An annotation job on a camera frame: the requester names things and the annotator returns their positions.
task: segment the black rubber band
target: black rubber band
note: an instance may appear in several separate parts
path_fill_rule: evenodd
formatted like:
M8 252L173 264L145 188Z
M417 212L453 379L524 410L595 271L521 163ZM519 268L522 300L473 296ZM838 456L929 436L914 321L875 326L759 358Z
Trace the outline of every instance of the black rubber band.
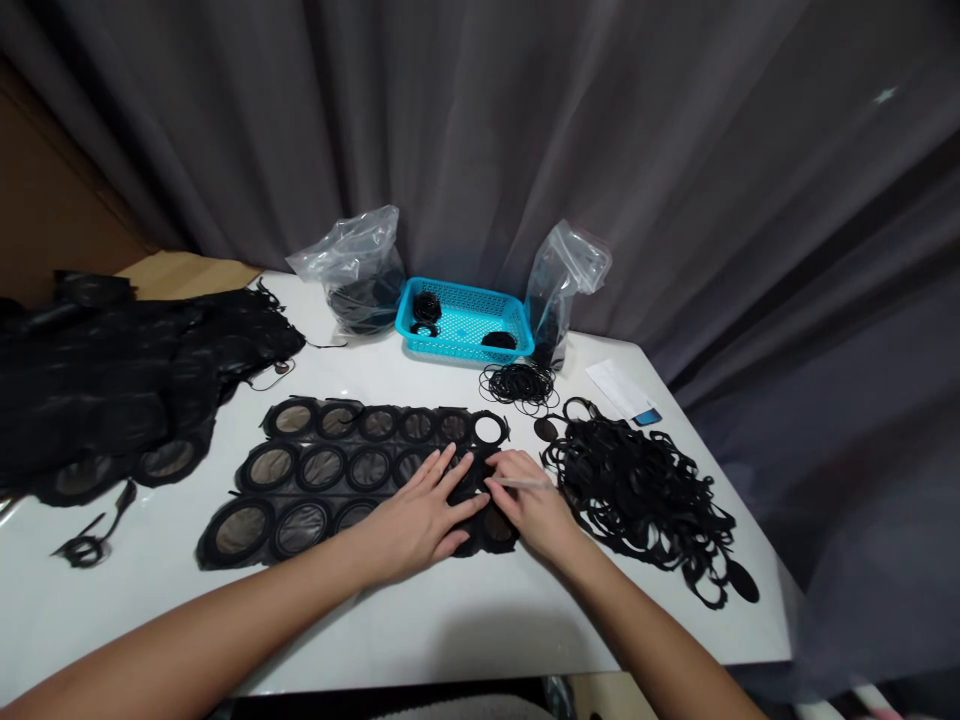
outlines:
M438 328L432 322L428 322L426 320L420 320L419 322L415 322L413 325L410 326L410 332L412 332L414 335L419 335L420 328L426 328L427 330L429 330L430 337L436 337L437 335L440 334L440 328Z
M386 433L385 435L376 435L367 430L367 419L374 413L385 413L390 416L390 432ZM389 440L396 435L399 425L400 412L393 405L370 405L364 409L363 414L360 416L360 420L357 422L360 436L364 440L369 440L370 442L383 442L384 440Z
M260 509L264 514L263 529L260 531L260 534L257 535L256 539L250 545L238 553L228 555L227 553L221 552L220 548L217 547L217 533L220 531L223 523L235 513L240 512L244 508L251 507ZM263 544L273 533L275 527L276 511L273 509L273 505L262 498L242 497L220 508L217 514L213 516L213 519L207 526L206 532L203 534L203 538L200 540L203 554L206 560L212 565L223 568L234 567L252 557L263 547Z
M422 438L415 438L407 432L407 420L417 416L425 417L430 423L430 430ZM420 444L430 442L430 440L433 439L434 433L437 431L437 416L433 410L428 410L427 408L410 408L400 416L397 430L400 433L400 437L409 443Z
M477 435L477 420L484 417L488 417L492 419L497 423L497 425L500 426L500 437L497 438L496 440L484 440L479 435ZM510 426L507 425L506 420L504 420L499 415L496 415L490 412L489 410L481 410L480 412L473 413L473 415L470 417L470 430L473 433L473 439L476 441L478 445L486 445L487 447L493 447L496 445L500 445L505 440L510 439Z
M326 480L319 485L312 485L307 481L305 475L307 463L313 456L324 452L333 453L340 459L340 469L337 470L336 474L331 479ZM311 445L300 456L300 462L297 465L297 485L299 485L301 489L310 493L323 492L324 490L329 490L338 482L340 482L340 478L342 478L346 472L347 454L343 450L338 448L336 445Z
M258 483L253 479L253 464L258 458L266 455L271 450L280 450L290 457L290 467L283 474L270 483ZM297 459L300 455L300 448L292 443L283 440L268 440L265 443L257 445L250 451L250 455L243 461L243 465L237 470L237 489L247 490L249 492L262 493L270 492L286 483L297 472Z
M280 542L280 532L283 530L283 524L290 518L290 516L304 507L316 507L320 509L320 511L323 513L324 520L323 531L320 533L320 537L318 537L317 540L309 547L305 547L302 550L297 550L296 552L290 552L284 549L283 543ZM330 536L332 527L333 513L331 512L330 506L327 505L327 503L321 500L315 500L313 498L308 500L298 500L287 506L283 513L281 513L280 517L277 518L276 528L274 529L273 534L270 536L270 550L272 550L273 554L276 555L280 560L288 560L322 543Z
M357 481L356 477L354 477L354 470L356 469L357 462L360 460L360 458L366 455L379 455L386 463L386 469L383 471L383 477L371 485L361 485ZM393 467L393 462L390 460L390 456L387 455L384 450L381 450L376 445L364 445L353 454L352 458L350 458L350 465L347 468L347 484L358 493L369 495L370 493L376 492L387 484L387 481L390 479L391 467Z
M327 415L332 413L334 410L349 410L352 413L351 418L348 422L342 422L342 421L340 422L340 424L343 425L343 432L339 434L327 432L323 427L324 418L326 418ZM353 403L348 403L348 402L327 403L322 408L320 408L320 411L317 413L316 428L315 428L316 433L319 437L323 438L324 440L343 440L345 437L349 437L349 435L353 432L353 429L357 425L357 421L360 419L362 415L363 415L363 407L360 405L355 405Z

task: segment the circular cutout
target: circular cutout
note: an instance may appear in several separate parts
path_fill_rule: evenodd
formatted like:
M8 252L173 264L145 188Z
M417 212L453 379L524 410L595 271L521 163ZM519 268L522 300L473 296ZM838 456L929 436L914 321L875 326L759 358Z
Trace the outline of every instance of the circular cutout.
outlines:
M292 398L267 413L264 428L270 437L296 438L313 429L316 406L312 400Z
M350 460L347 483L357 492L373 492L390 477L390 457L380 448L360 448Z
M533 423L533 431L544 442L553 442L559 437L557 426L547 418L539 418Z
M427 448L410 448L404 450L393 461L393 481L398 488L402 488L417 474L424 460L430 456Z
M463 410L442 410L437 413L437 434L445 442L457 445L470 439L472 420Z
M314 445L300 458L297 484L311 492L329 490L337 484L346 466L347 456L340 448Z
M377 503L373 500L353 500L348 502L337 513L337 519L334 522L334 534L351 528L358 522L367 517L377 509Z
M371 442L382 442L397 432L399 413L392 405L368 407L360 418L360 435Z
M499 445L510 437L506 422L489 410L474 413L472 424L473 436L481 445Z
M297 466L297 448L289 443L258 445L240 467L241 489L265 492L283 485Z
M273 525L273 506L265 500L234 500L210 521L204 550L216 565L242 562L261 548Z
M330 529L330 509L316 500L297 502L277 521L273 551L280 558L291 558L318 545Z
M360 407L350 403L324 405L317 415L317 434L326 440L345 438L353 432L361 413Z
M412 408L400 416L400 436L407 442L427 442L436 427L436 415L426 408Z

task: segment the black circular gasket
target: black circular gasket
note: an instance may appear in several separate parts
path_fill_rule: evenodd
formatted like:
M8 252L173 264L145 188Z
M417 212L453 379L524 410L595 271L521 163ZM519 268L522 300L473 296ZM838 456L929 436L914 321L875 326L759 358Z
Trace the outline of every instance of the black circular gasket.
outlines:
M298 430L281 430L279 427L277 427L277 420L280 418L280 415L283 412L293 407L305 408L310 414L310 417L307 418L307 421L303 424L303 427ZM314 428L317 426L317 414L317 406L312 398L292 397L289 400L284 400L279 405L274 405L272 408L270 408L267 416L263 419L263 429L266 431L267 435L272 438L292 440L303 435L309 435L311 432L313 432Z
M370 485L361 485L353 476L357 462L365 455L379 455L386 463L386 470L383 472L383 477ZM364 445L360 447L350 458L350 465L347 466L347 485L359 493L369 495L370 493L376 492L387 484L387 481L390 479L390 470L392 467L393 462L390 460L390 456L387 455L386 451L377 447L376 445Z
M390 416L390 420L392 422L390 432L384 435L375 435L367 430L367 419L374 413L386 413ZM360 420L357 422L358 429L360 430L360 436L364 440L369 440L370 442L383 442L384 440L389 440L397 434L397 428L399 425L400 411L397 410L393 405L370 405L364 408L363 414L360 416Z
M369 498L358 498L357 500L351 500L350 502L346 503L342 508L340 508L339 512L337 512L337 517L333 521L333 531L331 534L336 535L343 529L340 526L343 524L344 518L352 510L355 510L358 507L368 507L370 508L370 512L373 512L377 509L377 505L379 504L380 503L378 503L376 500L370 500Z
M322 452L331 452L340 458L340 469L337 470L336 475L334 475L330 480L320 483L319 485L311 485L307 482L307 478L304 477L304 472L307 468L307 462L314 455L319 455ZM300 462L297 464L297 485L300 486L302 490L307 492L323 492L324 490L329 490L338 482L340 478L343 477L344 473L347 472L347 454L338 448L336 445L311 445L309 446L300 456Z
M352 413L352 417L349 422L341 422L341 425L344 426L344 432L342 433L330 433L324 430L323 420L324 418L332 413L334 410L349 410ZM348 437L350 433L353 432L353 429L357 426L357 421L361 419L363 415L363 408L354 403L345 403L345 402L332 402L324 405L320 408L320 412L317 413L315 418L316 432L324 440L343 440L345 437Z
M283 475L271 483L254 482L252 475L254 463L271 450L281 450L287 453L290 456L290 467L284 471ZM283 440L268 440L265 443L261 443L250 451L247 459L243 461L243 465L241 465L240 469L237 470L237 485L239 486L240 490L247 490L255 493L276 490L278 487L287 482L287 480L293 477L294 473L298 472L299 456L300 448L293 443L288 443Z
M410 326L410 332L412 332L414 335L419 335L421 328L426 328L427 330L429 330L430 337L436 337L437 335L440 334L440 328L438 328L432 322L428 322L426 320L420 320L419 322L415 322L413 325Z
M418 415L420 417L425 417L427 422L430 424L430 429L422 438L415 438L407 432L407 420ZM433 412L433 410L428 410L427 408L410 408L400 415L397 431L400 433L400 437L409 443L421 444L430 442L434 433L437 431L437 414Z
M407 448L402 453L397 455L396 458L394 458L393 466L390 468L390 474L393 476L393 482L396 484L398 489L410 482L411 479L404 479L400 476L400 465L403 463L403 461L409 457L416 456L421 459L422 462L420 464L423 465L423 461L426 461L426 459L430 457L431 452L433 451L430 448L417 445L412 448Z
M460 437L451 437L450 435L447 435L446 431L443 429L443 421L448 417L459 417L463 420L463 435ZM466 410L450 408L448 410L441 410L437 413L437 437L444 442L452 442L457 445L468 442L471 434L473 433L473 425L473 418Z
M168 473L166 475L152 475L146 469L147 456L159 452L165 445L169 445L174 442L185 442L190 445L192 455L187 461L187 464L184 465L179 470ZM180 482L187 475L192 473L197 469L197 465L200 464L200 461L207 454L207 448L204 446L204 443L197 437L191 435L186 435L184 437L177 437L169 440L158 448L153 450L148 450L143 453L139 458L137 458L137 464L133 468L133 472L130 473L131 477L136 480L138 483L144 487L157 487L158 485L169 485L171 483Z
M220 548L217 547L217 533L220 532L220 528L227 521L227 519L245 508L258 508L263 512L263 530L261 530L260 534L257 535L256 540L254 540L250 545L240 552L233 554L222 552ZM201 540L201 543L203 544L203 553L206 559L217 567L233 567L238 563L249 559L261 547L263 547L264 542L266 542L267 538L273 533L275 526L276 511L273 509L273 505L263 498L239 498L220 508L220 510L217 511L217 514L213 516L210 524L207 525L207 529L203 533L203 539Z
M497 425L500 426L500 437L497 438L496 440L493 440L493 441L484 440L479 435L477 435L477 420L485 417L490 418L495 423L497 423ZM502 443L504 440L510 439L510 427L507 425L507 422L502 417L500 417L496 413L490 412L489 410L481 410L479 412L473 413L473 415L470 416L470 432L473 435L473 439L477 442L478 445L485 445L487 447L496 447L500 445L500 443Z
M293 513L297 512L304 507L316 507L319 508L323 513L324 525L323 531L320 533L320 537L317 538L316 542L310 547L306 547L303 550L298 550L297 552L290 552L283 547L283 543L280 542L280 531L283 530L283 524L290 518ZM308 500L297 500L296 502L290 504L277 518L275 523L273 533L270 535L270 549L273 551L273 554L276 555L281 560L288 560L292 557L299 555L302 552L306 552L312 547L316 547L324 540L330 536L330 530L333 526L333 513L330 511L330 506L321 501L310 498Z

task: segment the gray curtain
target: gray curtain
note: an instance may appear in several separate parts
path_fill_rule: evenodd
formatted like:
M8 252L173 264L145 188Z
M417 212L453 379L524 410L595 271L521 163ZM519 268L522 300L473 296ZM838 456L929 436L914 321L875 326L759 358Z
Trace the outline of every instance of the gray curtain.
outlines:
M391 202L411 274L639 343L806 590L780 697L960 659L960 19L936 0L0 4L159 242L284 268Z

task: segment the black mesh fabric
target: black mesh fabric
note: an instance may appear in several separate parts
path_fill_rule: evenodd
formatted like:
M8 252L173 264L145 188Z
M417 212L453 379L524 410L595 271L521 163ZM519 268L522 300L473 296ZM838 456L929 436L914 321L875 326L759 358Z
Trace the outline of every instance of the black mesh fabric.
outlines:
M0 488L46 503L183 479L237 383L305 343L262 286L159 302L124 278L56 280L52 305L0 325Z
M477 418L491 423L490 436L476 436ZM492 475L493 468L486 460L499 451L490 441L496 435L506 438L510 433L503 418L488 411L364 407L353 400L305 397L291 397L272 407L262 427L269 439L251 450L237 471L240 499L221 508L200 538L197 561L201 569L273 564L352 527L410 482L424 460L446 447L451 437L458 438L458 443L450 468L468 451L474 454L469 471L448 499L451 505L464 502L477 492L487 491L483 480ZM270 526L269 543L258 544L249 553L227 553L217 540L225 532L223 518L231 509L247 507L243 502L255 502L249 507L257 512L231 521L231 537L243 540L234 541L237 547L254 540L260 543L263 523L272 522L262 517L276 517L277 521ZM470 557L482 550L513 550L516 530L491 507L462 524L470 540L461 546L457 557Z

